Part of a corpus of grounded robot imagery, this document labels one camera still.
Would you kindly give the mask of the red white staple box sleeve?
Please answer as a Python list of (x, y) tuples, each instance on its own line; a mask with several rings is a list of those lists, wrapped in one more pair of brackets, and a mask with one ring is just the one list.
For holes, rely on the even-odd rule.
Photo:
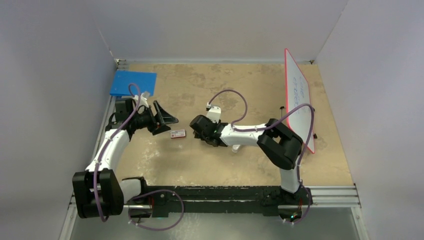
[(185, 138), (186, 136), (187, 136), (187, 134), (186, 134), (185, 129), (172, 130), (170, 132), (170, 138), (171, 139), (181, 139), (181, 138)]

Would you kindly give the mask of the white stapler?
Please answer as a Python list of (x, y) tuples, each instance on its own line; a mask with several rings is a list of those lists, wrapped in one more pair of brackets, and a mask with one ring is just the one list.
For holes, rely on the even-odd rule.
[(237, 152), (239, 151), (239, 149), (240, 149), (240, 145), (233, 145), (233, 146), (231, 147), (231, 151), (232, 151), (233, 153), (237, 153)]

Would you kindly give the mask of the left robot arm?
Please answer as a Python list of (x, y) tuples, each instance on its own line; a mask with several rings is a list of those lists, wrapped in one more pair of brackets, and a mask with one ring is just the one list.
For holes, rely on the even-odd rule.
[(144, 97), (116, 100), (97, 153), (84, 171), (72, 177), (78, 216), (106, 221), (120, 215), (130, 200), (138, 205), (146, 203), (149, 191), (144, 177), (119, 181), (115, 170), (137, 130), (146, 129), (155, 136), (170, 131), (170, 125), (178, 122), (156, 100), (152, 105)]

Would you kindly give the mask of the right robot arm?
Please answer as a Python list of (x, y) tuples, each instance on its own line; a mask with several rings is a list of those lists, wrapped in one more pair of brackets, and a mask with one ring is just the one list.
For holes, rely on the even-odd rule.
[(252, 131), (242, 126), (238, 131), (227, 122), (214, 122), (205, 115), (196, 116), (189, 124), (194, 137), (213, 147), (258, 147), (279, 168), (280, 196), (288, 204), (302, 201), (312, 204), (310, 189), (300, 178), (300, 163), (305, 153), (302, 138), (277, 119), (271, 118)]

